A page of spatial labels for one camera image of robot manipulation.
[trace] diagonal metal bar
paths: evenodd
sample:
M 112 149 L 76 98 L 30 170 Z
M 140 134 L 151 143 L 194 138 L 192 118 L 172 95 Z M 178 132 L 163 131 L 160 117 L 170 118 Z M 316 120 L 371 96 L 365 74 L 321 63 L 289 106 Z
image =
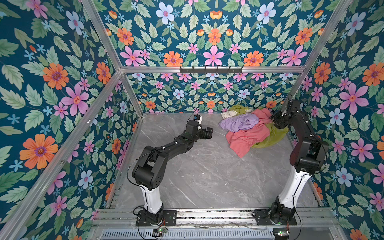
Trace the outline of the diagonal metal bar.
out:
M 295 83 L 291 87 L 290 92 L 287 94 L 287 97 L 284 100 L 284 104 L 282 106 L 282 110 L 284 111 L 286 109 L 287 103 L 288 103 L 288 96 L 294 96 L 298 89 L 300 88 L 303 80 L 305 77 L 307 77 L 308 73 L 310 72 L 312 66 L 315 64 L 317 58 L 319 57 L 321 51 L 327 44 L 329 38 L 331 37 L 333 31 L 336 29 L 337 25 L 339 24 L 340 20 L 344 16 L 345 12 L 347 11 L 347 8 L 354 0 L 340 0 L 338 5 L 336 6 L 335 11 L 332 13 L 331 17 L 329 18 L 327 24 L 324 27 L 324 31 L 321 34 L 319 40 L 317 41 L 315 47 L 311 51 L 307 61 L 304 64 L 304 71 L 298 76 Z
M 129 99 L 131 100 L 131 103 L 132 103 L 133 108 L 135 109 L 137 115 L 139 116 L 139 118 L 142 118 L 143 111 L 140 107 L 139 100 L 137 99 L 136 94 L 133 91 L 133 87 L 129 83 L 129 80 L 128 80 L 126 74 L 123 74 L 121 76 L 121 83 L 124 86 L 125 90 L 127 91 L 127 95 L 129 97 Z
M 121 68 L 123 73 L 303 73 L 303 66 L 258 66 L 258 67 L 128 67 Z
M 21 228 L 25 226 L 26 222 L 37 208 L 37 205 L 39 205 L 40 199 L 46 194 L 48 187 L 56 179 L 60 170 L 63 168 L 64 163 L 72 154 L 73 149 L 75 149 L 76 145 L 83 137 L 85 131 L 88 129 L 89 123 L 95 118 L 100 108 L 104 105 L 105 100 L 109 97 L 110 92 L 112 89 L 114 89 L 120 80 L 120 77 L 121 73 L 116 72 L 111 77 L 107 85 L 105 85 L 99 96 L 97 96 L 93 104 L 84 114 L 72 133 L 68 136 L 54 158 L 37 179 L 33 187 L 29 190 L 22 203 L 19 205 L 7 223 L 3 226 L 0 231 L 1 240 L 16 239 L 17 235 L 21 231 Z
M 113 44 L 109 36 L 107 35 L 107 31 L 96 9 L 95 3 L 93 2 L 93 0 L 82 0 L 81 2 L 83 3 L 84 9 L 86 10 L 88 17 L 91 20 L 93 27 L 95 28 L 95 31 L 99 35 L 100 41 L 104 46 L 105 51 L 107 52 L 109 58 L 111 59 L 113 67 L 115 68 L 116 71 L 118 71 L 122 67 L 120 58 L 115 48 L 113 47 Z

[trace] cloth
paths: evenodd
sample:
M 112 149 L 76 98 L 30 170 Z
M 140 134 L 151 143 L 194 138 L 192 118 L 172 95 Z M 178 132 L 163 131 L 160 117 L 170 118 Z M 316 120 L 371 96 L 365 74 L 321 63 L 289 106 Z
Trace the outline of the cloth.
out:
M 236 117 L 226 118 L 218 125 L 231 132 L 253 128 L 259 122 L 259 118 L 252 113 L 245 113 Z
M 223 119 L 226 119 L 226 118 L 237 116 L 238 114 L 239 114 L 238 112 L 231 110 L 231 111 L 222 112 L 221 116 L 223 117 Z
M 253 112 L 253 109 L 249 109 L 249 107 L 243 107 L 241 105 L 233 105 L 229 110 L 233 110 L 238 112 L 239 114 L 244 114 L 244 113 L 251 113 Z
M 270 147 L 280 142 L 288 132 L 288 126 L 283 129 L 276 128 L 273 123 L 267 123 L 266 127 L 270 130 L 270 135 L 262 142 L 255 143 L 252 147 Z
M 238 132 L 228 132 L 225 136 L 229 147 L 235 151 L 239 157 L 244 157 L 252 145 L 262 142 L 270 135 L 270 130 L 266 126 L 273 121 L 269 119 L 272 115 L 268 109 L 256 109 L 252 112 L 259 118 L 259 122 L 251 129 L 240 130 Z

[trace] gray marble floor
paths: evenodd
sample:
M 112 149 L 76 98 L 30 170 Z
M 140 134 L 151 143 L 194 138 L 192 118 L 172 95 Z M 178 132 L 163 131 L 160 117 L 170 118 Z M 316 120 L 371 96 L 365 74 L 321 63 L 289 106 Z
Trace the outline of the gray marble floor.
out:
M 218 126 L 221 115 L 202 116 L 203 127 L 214 129 L 213 137 L 198 140 L 190 151 L 168 162 L 160 185 L 164 207 L 271 206 L 290 173 L 292 146 L 288 137 L 272 147 L 251 149 L 239 158 L 229 148 L 225 138 L 227 131 Z M 147 145 L 156 147 L 172 142 L 185 129 L 188 117 L 189 114 L 145 115 L 137 142 L 130 149 L 134 151 L 131 161 L 139 157 Z M 127 179 L 116 198 L 117 209 L 134 208 L 144 202 L 140 188 Z M 297 205 L 317 207 L 309 184 L 305 185 Z

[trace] wall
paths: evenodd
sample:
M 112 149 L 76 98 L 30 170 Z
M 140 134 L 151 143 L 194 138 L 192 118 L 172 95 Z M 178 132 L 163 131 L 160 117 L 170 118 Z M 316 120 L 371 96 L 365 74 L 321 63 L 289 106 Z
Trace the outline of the wall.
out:
M 383 239 L 384 6 L 353 5 L 297 96 L 330 145 L 328 166 L 314 178 L 323 203 L 350 239 Z
M 260 60 L 255 66 L 295 66 L 303 64 L 309 56 L 337 2 L 112 0 L 103 2 L 107 9 L 100 16 L 122 63 L 127 66 L 171 66 L 167 60 L 171 51 L 178 58 L 179 64 L 175 66 L 212 65 L 206 56 L 216 47 L 221 53 L 216 56 L 220 61 L 215 62 L 215 66 L 248 66 L 247 61 L 255 51 L 263 55 L 257 56 Z M 162 4 L 169 6 L 169 16 L 172 15 L 166 24 L 156 15 Z M 275 15 L 270 15 L 269 20 L 256 21 L 267 5 Z M 307 37 L 301 41 L 303 34 Z M 220 39 L 215 43 L 213 37 Z M 138 60 L 127 60 L 127 51 L 139 54 Z M 290 62 L 287 56 L 291 51 L 298 54 L 295 62 Z M 325 48 L 321 54 L 328 56 L 329 50 Z M 173 74 L 171 79 L 166 73 L 130 76 L 144 112 L 193 111 L 195 108 L 221 112 L 234 104 L 254 108 L 270 106 L 275 110 L 297 75 L 284 78 L 281 73 L 263 73 L 262 77 L 252 73 L 242 74 L 240 78 L 238 74 L 212 78 Z
M 32 11 L 31 3 L 41 11 Z M 6 33 L 0 37 L 1 228 L 114 70 L 79 1 L 2 1 L 0 32 Z M 105 78 L 100 76 L 103 70 Z M 81 86 L 80 107 L 71 107 L 72 91 L 77 93 Z M 77 154 L 73 152 L 54 188 L 28 220 L 20 233 L 23 240 L 85 238 L 92 213 L 106 201 L 137 118 L 121 88 L 119 83 L 79 143 Z M 126 105 L 126 111 L 120 105 Z M 113 117 L 107 116 L 109 108 Z M 120 141 L 121 146 L 114 148 L 112 141 Z M 85 142 L 93 152 L 85 153 Z M 41 151 L 41 156 L 36 157 L 35 151 Z M 79 186 L 83 172 L 88 171 L 93 181 L 88 181 L 88 188 Z M 59 197 L 67 197 L 66 206 L 61 205 L 61 213 L 53 213 Z

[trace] red cloth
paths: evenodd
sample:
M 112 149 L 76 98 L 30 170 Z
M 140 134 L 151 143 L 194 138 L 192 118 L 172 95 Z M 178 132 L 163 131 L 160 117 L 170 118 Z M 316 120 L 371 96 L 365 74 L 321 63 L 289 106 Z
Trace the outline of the red cloth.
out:
M 266 108 L 256 109 L 252 112 L 259 118 L 258 124 L 248 130 L 240 130 L 238 132 L 228 132 L 226 135 L 229 147 L 235 151 L 239 157 L 244 157 L 251 146 L 257 142 L 262 142 L 269 136 L 270 131 L 266 127 L 266 123 L 272 123 L 269 119 L 272 114 Z

